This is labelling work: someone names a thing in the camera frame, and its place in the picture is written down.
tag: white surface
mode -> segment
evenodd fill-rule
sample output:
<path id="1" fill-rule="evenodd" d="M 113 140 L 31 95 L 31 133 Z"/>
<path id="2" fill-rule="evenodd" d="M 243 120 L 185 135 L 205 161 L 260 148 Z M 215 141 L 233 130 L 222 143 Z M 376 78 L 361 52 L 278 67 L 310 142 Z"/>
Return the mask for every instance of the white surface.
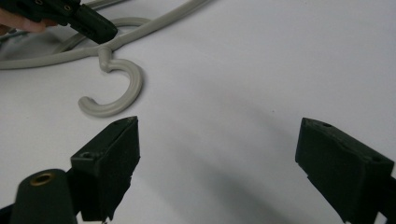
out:
<path id="1" fill-rule="evenodd" d="M 181 3 L 101 12 L 155 18 Z M 341 223 L 294 161 L 300 121 L 329 122 L 396 160 L 395 11 L 391 0 L 214 0 L 117 50 L 141 66 L 145 86 L 108 119 L 77 105 L 127 87 L 96 58 L 0 71 L 0 206 L 26 176 L 68 169 L 108 123 L 137 115 L 142 160 L 113 223 Z M 51 32 L 36 40 L 59 42 Z"/>

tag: finger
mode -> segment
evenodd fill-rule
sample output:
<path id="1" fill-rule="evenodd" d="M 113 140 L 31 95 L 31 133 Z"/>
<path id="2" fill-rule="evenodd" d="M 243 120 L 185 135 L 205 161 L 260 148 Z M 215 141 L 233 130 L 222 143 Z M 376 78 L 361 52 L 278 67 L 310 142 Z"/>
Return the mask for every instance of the finger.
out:
<path id="1" fill-rule="evenodd" d="M 11 28 L 5 25 L 0 25 L 0 35 L 5 35 Z"/>
<path id="2" fill-rule="evenodd" d="M 28 32 L 43 32 L 46 28 L 44 22 L 30 21 L 23 16 L 10 13 L 0 8 L 0 24 Z"/>
<path id="3" fill-rule="evenodd" d="M 49 19 L 43 19 L 44 24 L 46 24 L 46 26 L 56 26 L 58 25 L 58 22 L 56 21 L 52 21 Z"/>

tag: brass insert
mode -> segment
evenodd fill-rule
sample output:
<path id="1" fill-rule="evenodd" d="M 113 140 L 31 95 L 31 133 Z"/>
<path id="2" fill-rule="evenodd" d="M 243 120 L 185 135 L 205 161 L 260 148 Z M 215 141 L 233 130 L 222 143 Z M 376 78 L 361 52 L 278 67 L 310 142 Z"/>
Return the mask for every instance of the brass insert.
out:
<path id="1" fill-rule="evenodd" d="M 30 180 L 30 185 L 38 187 L 49 183 L 55 175 L 53 173 L 44 173 L 37 175 Z"/>

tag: black plastic part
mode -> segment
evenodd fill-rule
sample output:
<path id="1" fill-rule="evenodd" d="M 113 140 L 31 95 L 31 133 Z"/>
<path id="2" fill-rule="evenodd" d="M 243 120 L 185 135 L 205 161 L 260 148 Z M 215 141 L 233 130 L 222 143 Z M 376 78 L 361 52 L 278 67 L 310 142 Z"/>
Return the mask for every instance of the black plastic part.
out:
<path id="1" fill-rule="evenodd" d="M 84 221 L 113 218 L 139 159 L 137 117 L 111 123 L 73 155 L 70 182 Z"/>
<path id="2" fill-rule="evenodd" d="M 14 204 L 0 209 L 0 224 L 8 224 L 11 220 L 12 208 Z"/>
<path id="3" fill-rule="evenodd" d="M 313 119 L 302 121 L 295 160 L 344 222 L 374 223 L 393 161 Z"/>
<path id="4" fill-rule="evenodd" d="M 49 19 L 63 26 L 69 23 L 98 44 L 113 39 L 118 32 L 111 21 L 76 0 L 0 0 L 0 7 L 32 21 Z"/>
<path id="5" fill-rule="evenodd" d="M 396 180 L 391 178 L 382 191 L 379 211 L 388 219 L 388 224 L 396 223 Z"/>
<path id="6" fill-rule="evenodd" d="M 46 170 L 24 179 L 9 223 L 77 224 L 65 172 Z"/>

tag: tabletop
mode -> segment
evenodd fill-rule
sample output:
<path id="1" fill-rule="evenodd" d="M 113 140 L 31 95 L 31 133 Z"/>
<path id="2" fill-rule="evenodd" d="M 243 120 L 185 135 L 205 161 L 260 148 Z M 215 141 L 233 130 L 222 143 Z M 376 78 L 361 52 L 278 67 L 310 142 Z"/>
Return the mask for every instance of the tabletop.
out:
<path id="1" fill-rule="evenodd" d="M 155 19 L 184 2 L 99 12 Z M 96 57 L 2 70 L 0 206 L 26 176 L 69 169 L 107 124 L 138 116 L 141 161 L 112 223 L 342 223 L 295 162 L 300 123 L 328 122 L 396 160 L 395 11 L 391 0 L 209 1 L 114 52 L 141 68 L 144 85 L 109 118 L 78 108 L 81 96 L 105 104 L 129 85 Z M 48 54 L 72 34 L 8 40 L 0 59 Z"/>

